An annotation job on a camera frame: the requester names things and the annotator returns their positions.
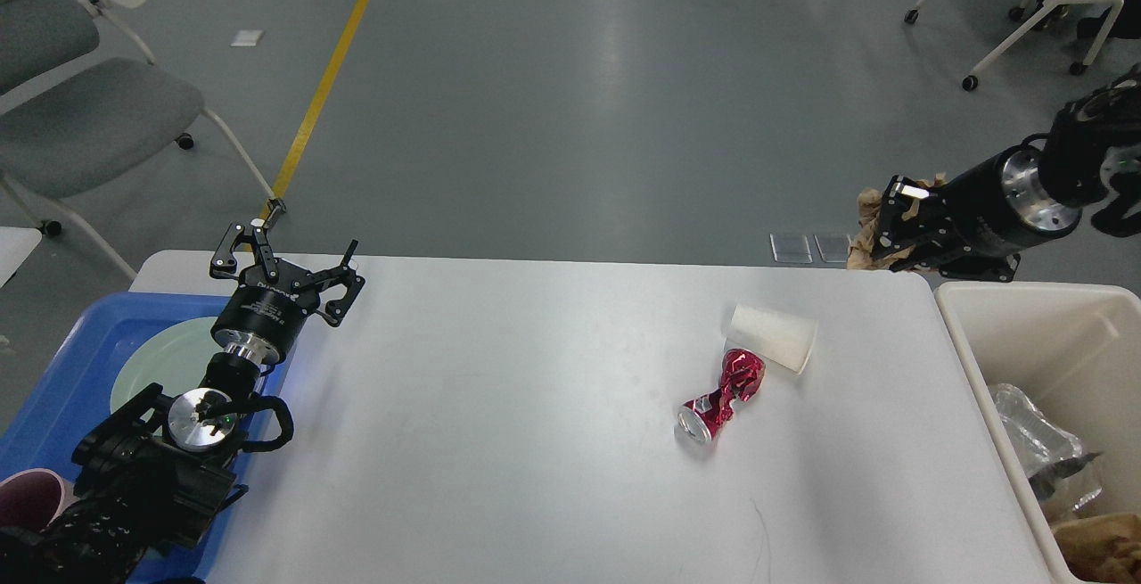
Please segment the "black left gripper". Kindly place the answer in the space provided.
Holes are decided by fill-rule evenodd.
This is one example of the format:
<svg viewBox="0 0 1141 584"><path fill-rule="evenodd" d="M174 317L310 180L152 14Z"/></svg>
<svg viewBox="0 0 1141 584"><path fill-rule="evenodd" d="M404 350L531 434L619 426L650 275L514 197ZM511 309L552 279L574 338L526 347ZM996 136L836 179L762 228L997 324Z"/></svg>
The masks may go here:
<svg viewBox="0 0 1141 584"><path fill-rule="evenodd" d="M350 240L335 266L318 271L302 268L290 282L290 294L270 287L281 282L282 270L268 234L268 227L257 221L230 224L210 258L211 278L238 283L211 326L211 336L220 348L242 352L258 365L286 360L309 317L339 327L365 286L364 277L351 266L359 241ZM238 250L252 256L242 270Z"/></svg>

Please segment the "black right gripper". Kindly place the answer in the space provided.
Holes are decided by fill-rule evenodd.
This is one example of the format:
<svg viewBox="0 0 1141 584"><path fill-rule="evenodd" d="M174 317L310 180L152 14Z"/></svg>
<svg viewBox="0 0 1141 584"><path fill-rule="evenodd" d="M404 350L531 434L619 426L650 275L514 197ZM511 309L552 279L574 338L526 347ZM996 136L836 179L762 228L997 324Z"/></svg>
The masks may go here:
<svg viewBox="0 0 1141 584"><path fill-rule="evenodd" d="M1063 240L1081 222L1081 209L1045 190L1042 160L1035 146L1015 145L958 175L940 193L908 177L890 179L879 214L879 251L889 251L883 266L893 274L939 270L949 279L1012 282L1022 251ZM933 240L945 234L947 211L955 241L946 251Z"/></svg>

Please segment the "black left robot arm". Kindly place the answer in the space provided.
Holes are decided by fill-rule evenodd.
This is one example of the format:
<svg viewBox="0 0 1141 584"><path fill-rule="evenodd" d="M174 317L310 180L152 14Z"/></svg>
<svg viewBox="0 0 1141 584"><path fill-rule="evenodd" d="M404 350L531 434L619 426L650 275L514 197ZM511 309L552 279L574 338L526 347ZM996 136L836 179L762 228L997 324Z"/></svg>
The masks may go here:
<svg viewBox="0 0 1141 584"><path fill-rule="evenodd" d="M276 256L267 224L233 224L210 263L236 283L194 389L151 383L78 443L75 500L39 530L3 527L5 583L126 583L151 548L197 548L248 490L233 463L278 451L291 412L258 383L291 352L306 321L338 327L365 286L351 240L337 266L310 271Z"/></svg>

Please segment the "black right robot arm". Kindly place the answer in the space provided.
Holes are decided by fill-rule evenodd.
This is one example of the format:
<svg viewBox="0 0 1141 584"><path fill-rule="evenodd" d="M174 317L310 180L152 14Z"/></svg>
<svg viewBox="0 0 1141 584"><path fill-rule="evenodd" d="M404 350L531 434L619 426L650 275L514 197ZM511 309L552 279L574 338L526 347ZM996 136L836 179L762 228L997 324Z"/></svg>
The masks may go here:
<svg viewBox="0 0 1141 584"><path fill-rule="evenodd" d="M893 177L879 202L869 259L890 271L1010 283L1022 253L1092 227L1138 234L1140 88L1133 65L1068 102L1034 133L948 182Z"/></svg>

